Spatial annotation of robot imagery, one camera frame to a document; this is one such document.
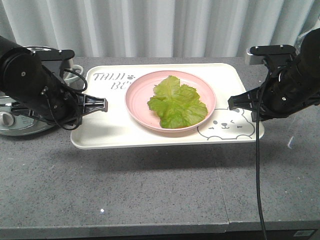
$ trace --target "cartoon bear face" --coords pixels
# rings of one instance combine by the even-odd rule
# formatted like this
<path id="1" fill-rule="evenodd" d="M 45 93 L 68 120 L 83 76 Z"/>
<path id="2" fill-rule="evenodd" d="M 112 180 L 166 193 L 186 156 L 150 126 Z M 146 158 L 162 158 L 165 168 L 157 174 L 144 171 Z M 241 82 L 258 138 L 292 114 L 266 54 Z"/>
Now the cartoon bear face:
<path id="1" fill-rule="evenodd" d="M 197 131 L 207 140 L 252 139 L 256 129 L 253 123 L 248 121 L 249 117 L 243 109 L 217 108 L 205 124 L 198 126 Z"/>

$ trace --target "gray countertop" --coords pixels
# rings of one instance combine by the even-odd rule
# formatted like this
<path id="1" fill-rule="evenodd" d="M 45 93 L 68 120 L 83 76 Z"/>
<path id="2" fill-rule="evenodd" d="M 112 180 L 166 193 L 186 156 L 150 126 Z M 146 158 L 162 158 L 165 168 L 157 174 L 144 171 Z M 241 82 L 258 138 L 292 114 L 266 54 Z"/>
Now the gray countertop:
<path id="1" fill-rule="evenodd" d="M 243 58 L 81 58 L 99 65 L 226 63 L 247 90 L 267 71 Z M 261 198 L 269 230 L 319 229 L 319 108 L 264 122 Z M 81 150 L 70 132 L 0 135 L 0 238 L 259 230 L 255 143 Z"/>

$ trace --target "lettuce leaf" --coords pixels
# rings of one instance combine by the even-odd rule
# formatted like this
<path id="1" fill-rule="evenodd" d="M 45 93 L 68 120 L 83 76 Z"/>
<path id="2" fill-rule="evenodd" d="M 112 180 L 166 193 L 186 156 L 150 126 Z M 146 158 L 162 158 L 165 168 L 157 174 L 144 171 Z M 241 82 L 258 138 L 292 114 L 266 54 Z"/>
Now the lettuce leaf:
<path id="1" fill-rule="evenodd" d="M 160 118 L 164 129 L 186 128 L 201 122 L 208 114 L 206 105 L 199 100 L 197 90 L 180 79 L 169 76 L 153 88 L 154 96 L 147 102 L 149 109 Z"/>

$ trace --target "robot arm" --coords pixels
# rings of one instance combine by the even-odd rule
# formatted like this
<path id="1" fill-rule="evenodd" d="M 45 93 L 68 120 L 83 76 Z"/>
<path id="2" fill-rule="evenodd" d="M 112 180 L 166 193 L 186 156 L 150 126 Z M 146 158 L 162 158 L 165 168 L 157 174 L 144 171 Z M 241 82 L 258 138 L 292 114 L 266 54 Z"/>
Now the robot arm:
<path id="1" fill-rule="evenodd" d="M 262 121 L 286 118 L 311 105 L 320 104 L 320 28 L 309 32 L 300 54 L 290 45 L 255 46 L 249 50 L 262 59 L 269 73 L 260 86 L 228 100 L 230 110 L 243 108 L 253 112 L 261 106 Z"/>
<path id="2" fill-rule="evenodd" d="M 72 50 L 30 51 L 0 36 L 0 91 L 16 102 L 11 112 L 68 130 L 77 128 L 82 116 L 108 110 L 108 102 L 81 93 L 63 80 L 75 56 Z"/>

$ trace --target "pink plate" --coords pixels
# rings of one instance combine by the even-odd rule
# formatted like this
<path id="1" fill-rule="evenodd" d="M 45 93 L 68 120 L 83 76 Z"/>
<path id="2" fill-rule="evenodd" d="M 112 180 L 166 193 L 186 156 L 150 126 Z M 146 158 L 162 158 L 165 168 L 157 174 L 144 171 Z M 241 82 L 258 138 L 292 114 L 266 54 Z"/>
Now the pink plate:
<path id="1" fill-rule="evenodd" d="M 149 109 L 147 102 L 154 95 L 154 87 L 168 76 L 180 79 L 181 84 L 187 84 L 196 89 L 202 101 L 208 109 L 208 114 L 201 122 L 183 128 L 162 128 L 160 118 Z M 177 133 L 191 130 L 205 122 L 213 113 L 216 106 L 216 95 L 209 84 L 192 74 L 182 71 L 155 71 L 135 80 L 127 89 L 125 104 L 131 116 L 143 126 L 165 133 Z"/>

